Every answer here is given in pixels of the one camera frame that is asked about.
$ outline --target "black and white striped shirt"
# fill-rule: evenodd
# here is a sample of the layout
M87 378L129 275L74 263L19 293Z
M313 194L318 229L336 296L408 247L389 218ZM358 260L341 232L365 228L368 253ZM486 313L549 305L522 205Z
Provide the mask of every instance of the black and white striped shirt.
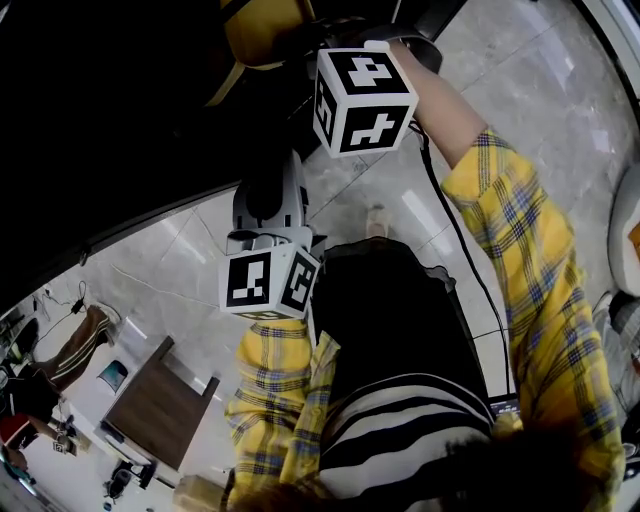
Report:
M437 510L454 476L446 471L447 446L489 439L492 426L482 400L442 377L407 374L377 382L332 412L320 480L354 506Z

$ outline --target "shoe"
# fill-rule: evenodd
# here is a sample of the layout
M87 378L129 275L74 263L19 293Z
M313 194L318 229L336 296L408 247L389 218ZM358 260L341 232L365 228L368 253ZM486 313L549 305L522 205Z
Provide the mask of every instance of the shoe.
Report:
M596 316L597 313L601 311L609 311L609 306L611 306L611 301L613 300L613 293L607 291L602 294L600 300L596 304L596 307L593 308L593 316Z
M367 215L367 238L376 236L388 238L389 224L391 224L391 214L381 204L374 205Z

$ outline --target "hair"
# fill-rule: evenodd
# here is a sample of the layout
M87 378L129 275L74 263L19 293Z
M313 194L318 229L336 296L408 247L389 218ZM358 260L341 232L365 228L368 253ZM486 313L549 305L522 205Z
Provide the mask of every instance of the hair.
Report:
M489 442L449 445L459 490L440 502L447 512L584 510L598 482L578 468L572 438L559 432L518 431ZM233 512L341 512L339 500L307 487L280 484L243 496Z

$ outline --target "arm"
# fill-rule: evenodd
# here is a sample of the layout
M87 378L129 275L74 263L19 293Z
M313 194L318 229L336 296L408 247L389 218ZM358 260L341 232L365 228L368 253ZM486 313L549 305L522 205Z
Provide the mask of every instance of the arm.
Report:
M230 503L248 489L280 481L311 376L306 326L295 320L254 324L236 359L242 384L225 412L238 460Z
M409 52L393 51L420 94L416 117L455 166L442 188L498 276L524 427L568 433L578 467L600 484L590 506L606 508L624 457L573 230L527 160Z
M391 49L418 93L414 117L449 166L455 167L487 123L446 80L423 67L405 45L395 42Z

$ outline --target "floor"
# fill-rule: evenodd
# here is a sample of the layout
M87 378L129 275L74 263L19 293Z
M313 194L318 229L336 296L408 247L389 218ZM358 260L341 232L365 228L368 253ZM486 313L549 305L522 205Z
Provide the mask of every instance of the floor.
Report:
M587 297L595 303L613 284L606 250L613 193L640 145L628 99L593 32L566 0L469 0L437 45L444 54L442 76L532 159L546 190L567 212ZM434 160L443 177L448 169L437 151ZM424 265L445 265L456 278L474 336L497 328L413 134L384 155L332 160L318 149L304 162L304 175L308 220L329 236L329 245L361 239L367 210L381 203L393 216L391 236ZM216 274L231 229L232 196L227 192L167 218L52 283L60 296L75 296L85 280L90 297L117 308L125 318L117 343L135 357L143 360L169 334L177 357L197 379L206 382L212 373L221 379L183 463L189 472L234 464L222 410L238 383L234 350L248 324L220 313ZM489 261L477 248L472 253L504 318ZM490 394L504 393L500 335L476 343Z

